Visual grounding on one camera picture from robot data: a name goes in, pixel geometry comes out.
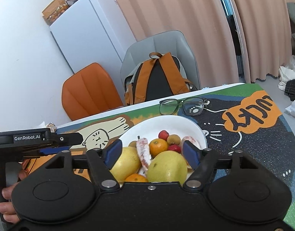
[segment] gray floor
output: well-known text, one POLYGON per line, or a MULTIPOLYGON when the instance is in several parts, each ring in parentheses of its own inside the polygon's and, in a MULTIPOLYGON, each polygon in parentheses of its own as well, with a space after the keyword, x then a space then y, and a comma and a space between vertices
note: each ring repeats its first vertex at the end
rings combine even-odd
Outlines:
POLYGON ((267 76, 265 81, 257 80, 256 83, 259 84, 277 104, 295 135, 295 117, 285 110, 292 102, 289 97, 278 88, 278 78, 267 76))

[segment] orange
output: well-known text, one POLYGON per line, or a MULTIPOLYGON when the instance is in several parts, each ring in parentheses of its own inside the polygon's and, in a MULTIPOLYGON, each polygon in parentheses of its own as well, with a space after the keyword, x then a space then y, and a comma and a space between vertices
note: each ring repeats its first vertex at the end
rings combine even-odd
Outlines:
POLYGON ((150 154, 152 157, 157 156, 159 153, 164 152, 168 149, 168 143, 160 138, 154 139, 150 142, 150 154))
POLYGON ((147 178, 142 175, 132 174, 125 179, 126 182, 148 182, 147 178))

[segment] orange speech bubble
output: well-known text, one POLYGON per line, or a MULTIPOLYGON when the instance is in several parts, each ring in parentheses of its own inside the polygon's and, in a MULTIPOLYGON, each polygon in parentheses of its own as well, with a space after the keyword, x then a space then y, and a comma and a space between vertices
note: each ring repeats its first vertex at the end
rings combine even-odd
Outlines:
POLYGON ((246 97, 241 104, 223 113, 225 128, 231 132, 252 134, 259 128, 269 128, 275 125, 281 111, 264 91, 256 91, 246 97))

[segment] human hand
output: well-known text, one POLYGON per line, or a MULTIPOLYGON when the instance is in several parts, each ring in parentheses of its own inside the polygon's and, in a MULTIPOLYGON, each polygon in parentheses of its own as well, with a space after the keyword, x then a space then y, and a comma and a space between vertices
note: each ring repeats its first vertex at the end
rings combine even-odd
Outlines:
MULTIPOLYGON (((23 180, 28 175, 24 170, 21 170, 18 176, 20 180, 23 180)), ((11 185, 10 187, 3 188, 2 195, 6 200, 11 199, 11 193, 17 184, 18 182, 11 185)), ((16 214, 16 211, 14 210, 14 206, 12 202, 0 202, 0 213, 3 214, 5 221, 11 222, 11 223, 17 223, 19 221, 19 218, 16 214)))

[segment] white plate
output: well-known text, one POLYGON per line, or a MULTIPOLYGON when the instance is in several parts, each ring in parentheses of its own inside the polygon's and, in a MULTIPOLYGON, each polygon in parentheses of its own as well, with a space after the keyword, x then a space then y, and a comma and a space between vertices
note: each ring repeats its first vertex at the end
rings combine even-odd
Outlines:
POLYGON ((202 129, 193 121, 177 115, 161 115, 142 121, 127 130, 119 139, 123 146, 138 140, 138 136, 151 142, 158 138, 162 130, 166 130, 169 135, 176 134, 181 139, 184 136, 192 136, 200 144, 201 149, 207 148, 207 140, 202 129))

